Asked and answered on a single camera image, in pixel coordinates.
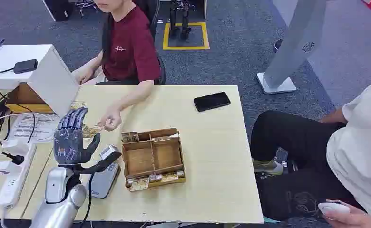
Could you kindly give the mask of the person's left hand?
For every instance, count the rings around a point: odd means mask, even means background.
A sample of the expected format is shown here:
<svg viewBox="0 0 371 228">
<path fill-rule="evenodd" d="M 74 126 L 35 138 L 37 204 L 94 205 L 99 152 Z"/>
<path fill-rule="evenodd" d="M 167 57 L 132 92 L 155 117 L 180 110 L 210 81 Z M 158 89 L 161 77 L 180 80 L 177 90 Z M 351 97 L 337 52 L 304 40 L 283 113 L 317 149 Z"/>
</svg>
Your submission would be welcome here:
<svg viewBox="0 0 371 228">
<path fill-rule="evenodd" d="M 122 123 L 121 111 L 116 107 L 108 108 L 105 114 L 97 123 L 98 127 L 103 127 L 106 131 L 113 131 Z"/>
<path fill-rule="evenodd" d="M 371 215 L 363 210 L 340 200 L 327 200 L 330 203 L 338 203 L 350 208 L 350 213 L 329 211 L 323 214 L 324 219 L 333 228 L 371 228 Z"/>
</svg>

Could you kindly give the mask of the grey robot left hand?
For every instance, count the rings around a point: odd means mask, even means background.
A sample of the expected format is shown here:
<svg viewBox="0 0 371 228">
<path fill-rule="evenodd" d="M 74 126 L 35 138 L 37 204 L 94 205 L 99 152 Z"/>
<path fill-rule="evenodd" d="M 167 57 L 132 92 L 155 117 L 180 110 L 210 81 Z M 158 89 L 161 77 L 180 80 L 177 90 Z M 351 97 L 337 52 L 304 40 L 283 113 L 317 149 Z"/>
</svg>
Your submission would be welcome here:
<svg viewBox="0 0 371 228">
<path fill-rule="evenodd" d="M 97 149 L 101 135 L 93 136 L 87 148 L 83 147 L 83 120 L 88 108 L 71 109 L 59 122 L 54 133 L 54 157 L 58 165 L 69 166 L 89 162 Z"/>
</svg>

